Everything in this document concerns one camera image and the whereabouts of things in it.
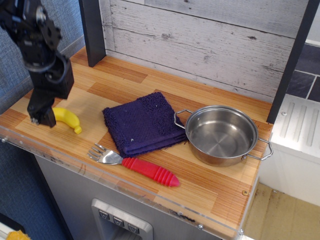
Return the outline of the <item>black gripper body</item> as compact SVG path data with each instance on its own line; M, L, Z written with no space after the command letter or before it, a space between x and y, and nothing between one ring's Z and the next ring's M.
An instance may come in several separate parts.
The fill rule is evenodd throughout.
M55 98L67 99L74 84L71 61L60 53L47 56L27 56L33 92L27 111L32 118L50 114Z

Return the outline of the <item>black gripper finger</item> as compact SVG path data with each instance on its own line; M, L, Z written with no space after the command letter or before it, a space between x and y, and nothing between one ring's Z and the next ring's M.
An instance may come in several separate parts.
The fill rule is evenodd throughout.
M30 120L35 125L40 125L42 123L42 114L35 113L30 116Z
M56 125L56 118L51 107L44 107L40 110L39 123L41 125L49 126L50 128L53 128Z

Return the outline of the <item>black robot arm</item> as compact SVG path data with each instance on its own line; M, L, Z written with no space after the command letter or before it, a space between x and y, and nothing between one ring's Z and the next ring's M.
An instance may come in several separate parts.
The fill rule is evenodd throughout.
M0 26L18 46L33 84L31 121L54 127L55 99L67 99L74 84L71 61L58 51L60 29L39 0L2 0Z

